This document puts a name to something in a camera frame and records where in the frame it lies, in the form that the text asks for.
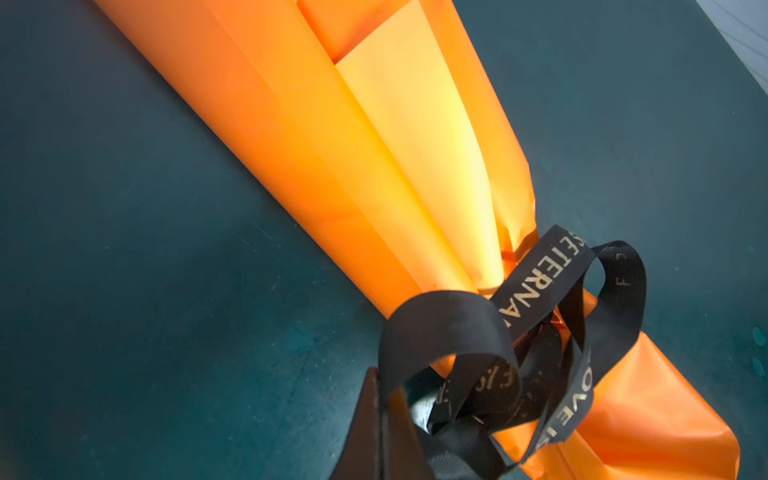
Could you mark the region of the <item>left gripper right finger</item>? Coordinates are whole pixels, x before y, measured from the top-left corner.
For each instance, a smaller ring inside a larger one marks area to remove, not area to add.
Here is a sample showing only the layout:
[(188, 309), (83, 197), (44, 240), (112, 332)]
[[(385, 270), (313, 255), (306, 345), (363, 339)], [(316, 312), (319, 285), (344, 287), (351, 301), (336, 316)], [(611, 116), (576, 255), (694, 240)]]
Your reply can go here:
[(398, 388), (383, 407), (381, 432), (383, 479), (434, 479), (402, 388)]

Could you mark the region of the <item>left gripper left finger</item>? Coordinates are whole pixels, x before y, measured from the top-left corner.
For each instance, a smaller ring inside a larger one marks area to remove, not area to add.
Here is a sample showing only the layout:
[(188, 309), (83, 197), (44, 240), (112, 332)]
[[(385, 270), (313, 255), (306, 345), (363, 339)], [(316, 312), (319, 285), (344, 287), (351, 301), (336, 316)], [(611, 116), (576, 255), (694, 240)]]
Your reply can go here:
[(378, 370), (367, 370), (348, 435), (330, 480), (379, 480), (381, 410)]

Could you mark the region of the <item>orange wrapping paper sheet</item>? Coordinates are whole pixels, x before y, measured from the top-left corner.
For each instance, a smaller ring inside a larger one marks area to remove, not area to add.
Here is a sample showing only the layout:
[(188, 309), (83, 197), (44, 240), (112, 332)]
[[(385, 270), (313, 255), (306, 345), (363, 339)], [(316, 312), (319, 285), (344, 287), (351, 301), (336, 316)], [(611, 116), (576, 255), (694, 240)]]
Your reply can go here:
[(434, 479), (734, 479), (738, 441), (643, 333), (623, 241), (539, 232), (449, 1), (104, 1), (385, 316)]

